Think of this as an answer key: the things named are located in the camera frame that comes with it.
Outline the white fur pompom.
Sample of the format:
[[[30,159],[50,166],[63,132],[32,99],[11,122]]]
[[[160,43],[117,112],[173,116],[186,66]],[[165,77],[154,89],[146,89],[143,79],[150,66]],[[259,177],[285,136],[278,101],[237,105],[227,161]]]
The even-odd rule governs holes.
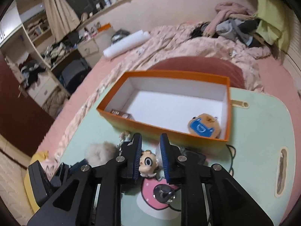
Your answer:
[[[110,142],[93,143],[85,150],[85,159],[92,167],[105,165],[115,157],[117,146]]]

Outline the small silver metal cup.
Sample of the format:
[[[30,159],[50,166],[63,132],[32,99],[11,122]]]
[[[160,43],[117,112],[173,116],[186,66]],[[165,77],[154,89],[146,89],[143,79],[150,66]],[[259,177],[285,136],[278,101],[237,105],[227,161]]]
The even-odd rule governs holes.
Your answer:
[[[153,189],[154,198],[162,204],[170,204],[175,198],[175,190],[166,184],[159,184]]]

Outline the orange cardboard box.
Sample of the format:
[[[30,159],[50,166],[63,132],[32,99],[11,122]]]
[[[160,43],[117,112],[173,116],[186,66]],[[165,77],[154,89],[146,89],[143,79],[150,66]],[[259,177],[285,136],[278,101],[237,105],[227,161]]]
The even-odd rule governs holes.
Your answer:
[[[134,120],[110,113],[132,114]],[[230,80],[226,76],[176,70],[127,71],[112,86],[97,110],[113,127],[172,144],[218,153],[231,131]],[[203,113],[215,117],[219,138],[191,134],[188,122]]]

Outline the brown card box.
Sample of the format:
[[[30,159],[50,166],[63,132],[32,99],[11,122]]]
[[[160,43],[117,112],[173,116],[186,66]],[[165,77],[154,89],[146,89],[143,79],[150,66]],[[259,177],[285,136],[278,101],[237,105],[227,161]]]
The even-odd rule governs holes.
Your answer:
[[[132,120],[134,120],[132,114],[124,112],[124,111],[121,111],[121,110],[111,109],[110,113],[113,114],[113,115],[120,116],[120,117],[125,118],[125,119],[132,119]]]

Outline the pile of clothes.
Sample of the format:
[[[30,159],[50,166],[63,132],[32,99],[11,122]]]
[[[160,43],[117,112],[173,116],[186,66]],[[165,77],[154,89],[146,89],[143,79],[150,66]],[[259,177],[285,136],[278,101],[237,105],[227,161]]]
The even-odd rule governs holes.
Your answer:
[[[240,41],[247,47],[262,47],[264,39],[256,32],[260,20],[254,12],[235,2],[222,2],[215,6],[217,15],[212,21],[203,22],[191,33],[190,38],[222,36],[233,42]]]

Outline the bear plush with blue overalls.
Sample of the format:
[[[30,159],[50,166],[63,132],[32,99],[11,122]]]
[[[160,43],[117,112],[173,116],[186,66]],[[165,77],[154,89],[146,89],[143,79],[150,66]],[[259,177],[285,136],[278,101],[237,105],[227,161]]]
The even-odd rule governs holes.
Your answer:
[[[217,119],[206,113],[192,118],[188,122],[188,130],[191,134],[207,138],[219,138],[221,133]]]

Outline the green hanging garment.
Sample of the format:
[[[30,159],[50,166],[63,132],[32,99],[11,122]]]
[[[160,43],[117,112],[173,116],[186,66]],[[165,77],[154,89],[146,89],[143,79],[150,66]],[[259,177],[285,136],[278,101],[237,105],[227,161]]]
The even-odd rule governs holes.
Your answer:
[[[257,0],[256,18],[260,20],[256,29],[266,43],[276,45],[287,52],[290,45],[289,9],[280,0]]]

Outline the white paper roll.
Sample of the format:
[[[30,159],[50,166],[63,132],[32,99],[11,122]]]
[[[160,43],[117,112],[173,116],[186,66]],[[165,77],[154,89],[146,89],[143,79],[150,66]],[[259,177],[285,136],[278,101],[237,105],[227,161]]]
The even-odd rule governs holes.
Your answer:
[[[113,59],[124,52],[132,50],[148,40],[150,40],[151,35],[148,31],[137,31],[133,34],[128,35],[127,37],[121,39],[120,41],[114,43],[103,51],[103,55],[107,59]]]

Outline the red round cushion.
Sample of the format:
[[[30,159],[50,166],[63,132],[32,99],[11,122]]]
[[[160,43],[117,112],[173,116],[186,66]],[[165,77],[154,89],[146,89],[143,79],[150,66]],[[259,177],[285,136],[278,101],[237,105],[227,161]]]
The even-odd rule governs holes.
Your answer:
[[[151,66],[149,70],[191,71],[227,76],[230,79],[231,87],[245,89],[242,70],[228,60],[213,57],[187,56],[168,58]]]

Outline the pink floral blanket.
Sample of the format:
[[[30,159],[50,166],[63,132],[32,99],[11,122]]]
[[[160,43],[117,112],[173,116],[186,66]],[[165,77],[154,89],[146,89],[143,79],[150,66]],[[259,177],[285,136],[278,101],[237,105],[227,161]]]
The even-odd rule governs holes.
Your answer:
[[[224,37],[190,38],[194,24],[159,26],[151,30],[151,38],[143,45],[113,60],[101,58],[88,73],[50,127],[36,156],[47,173],[54,172],[75,131],[89,109],[104,90],[126,71],[148,70],[158,62],[175,57],[201,56],[228,60],[243,72],[245,88],[264,90],[258,59],[270,56],[269,47],[247,47],[240,41]]]

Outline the white bedside drawer cabinet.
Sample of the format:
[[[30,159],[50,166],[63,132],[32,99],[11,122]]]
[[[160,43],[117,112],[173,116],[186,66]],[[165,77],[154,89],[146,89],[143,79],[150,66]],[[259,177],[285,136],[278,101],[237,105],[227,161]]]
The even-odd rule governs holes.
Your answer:
[[[109,28],[78,45],[79,53],[91,68],[93,68],[103,56],[103,51],[111,45],[111,38],[114,33],[115,30]]]

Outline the small doll figure keychain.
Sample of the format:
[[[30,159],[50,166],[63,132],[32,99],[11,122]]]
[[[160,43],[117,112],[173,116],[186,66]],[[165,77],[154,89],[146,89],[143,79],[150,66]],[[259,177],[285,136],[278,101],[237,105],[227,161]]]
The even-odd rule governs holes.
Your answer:
[[[154,153],[146,150],[141,153],[139,173],[144,178],[154,178],[158,169],[158,162]]]

